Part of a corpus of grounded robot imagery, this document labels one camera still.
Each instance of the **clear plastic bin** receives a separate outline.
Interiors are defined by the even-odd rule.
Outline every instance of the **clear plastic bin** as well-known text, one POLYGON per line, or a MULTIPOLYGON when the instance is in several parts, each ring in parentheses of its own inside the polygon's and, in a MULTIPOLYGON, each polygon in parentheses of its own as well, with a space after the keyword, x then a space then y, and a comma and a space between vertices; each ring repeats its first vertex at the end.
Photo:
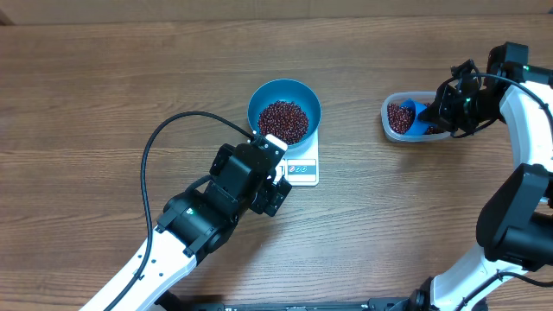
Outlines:
POLYGON ((394 143, 420 143, 420 142, 433 142, 436 140, 448 138, 450 136, 449 132, 442 134, 431 134, 431 135, 403 135, 398 134, 393 131, 390 127, 390 122, 388 121, 388 105, 389 104, 401 104, 407 99, 413 99, 419 103, 432 103, 435 98, 435 92, 400 92, 390 95, 382 104, 382 111, 380 115, 382 116, 382 126, 384 127, 384 133, 386 137, 394 143))

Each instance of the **blue bowl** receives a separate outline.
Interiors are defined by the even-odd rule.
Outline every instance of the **blue bowl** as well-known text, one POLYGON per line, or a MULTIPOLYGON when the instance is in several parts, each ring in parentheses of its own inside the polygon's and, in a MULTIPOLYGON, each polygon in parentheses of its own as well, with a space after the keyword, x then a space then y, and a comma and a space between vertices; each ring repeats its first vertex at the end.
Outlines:
POLYGON ((253 93, 248 105, 248 123, 252 130, 259 132, 257 121, 259 114, 277 100, 294 102, 305 112, 309 120, 308 132, 299 143, 289 146, 289 149, 305 143, 321 123, 321 103, 317 95, 300 81, 292 79, 276 79, 265 83, 253 93))

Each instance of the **blue scoop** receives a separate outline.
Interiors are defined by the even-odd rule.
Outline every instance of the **blue scoop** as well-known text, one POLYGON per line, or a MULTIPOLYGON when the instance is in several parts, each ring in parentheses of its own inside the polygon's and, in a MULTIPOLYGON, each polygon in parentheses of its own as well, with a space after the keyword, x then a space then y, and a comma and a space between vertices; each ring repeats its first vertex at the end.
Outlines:
POLYGON ((407 130, 407 132, 404 135, 410 135, 410 136, 419 136, 423 135, 430 126, 435 126, 435 124, 420 121, 418 119, 418 115, 423 112, 427 107, 419 102, 416 102, 415 100, 409 98, 404 101, 403 104, 401 104, 400 107, 406 107, 415 112, 415 120, 413 120, 413 124, 407 130))

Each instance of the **wooden surface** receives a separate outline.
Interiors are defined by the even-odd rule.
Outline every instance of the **wooden surface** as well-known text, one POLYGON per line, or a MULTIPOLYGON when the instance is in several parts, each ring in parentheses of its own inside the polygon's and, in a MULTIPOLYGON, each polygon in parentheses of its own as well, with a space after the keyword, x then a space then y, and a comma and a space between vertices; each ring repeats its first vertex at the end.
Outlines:
POLYGON ((0 10, 17 25, 520 15, 552 8, 553 0, 0 0, 0 10))
MULTIPOLYGON (((506 40, 553 67, 552 29, 550 16, 0 28, 0 309, 86 303, 145 238, 138 169, 151 131, 190 110, 247 128, 251 94, 283 77, 321 99, 321 183, 294 188, 275 218, 248 213, 172 290, 243 303, 409 295, 474 244, 511 147, 503 124, 389 143, 383 101, 435 90, 468 58, 485 68, 506 40)), ((170 125, 150 153, 152 213, 204 175, 222 143, 243 141, 199 117, 170 125)), ((490 303, 544 311, 552 300, 513 281, 490 303)))

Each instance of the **white scale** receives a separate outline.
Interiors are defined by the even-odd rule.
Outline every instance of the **white scale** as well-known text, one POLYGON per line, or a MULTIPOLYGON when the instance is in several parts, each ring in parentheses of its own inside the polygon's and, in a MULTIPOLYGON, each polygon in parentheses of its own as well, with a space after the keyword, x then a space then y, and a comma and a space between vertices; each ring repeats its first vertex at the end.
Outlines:
POLYGON ((275 182, 283 176, 292 186, 319 183, 319 129, 304 143, 286 151, 276 167, 275 182))

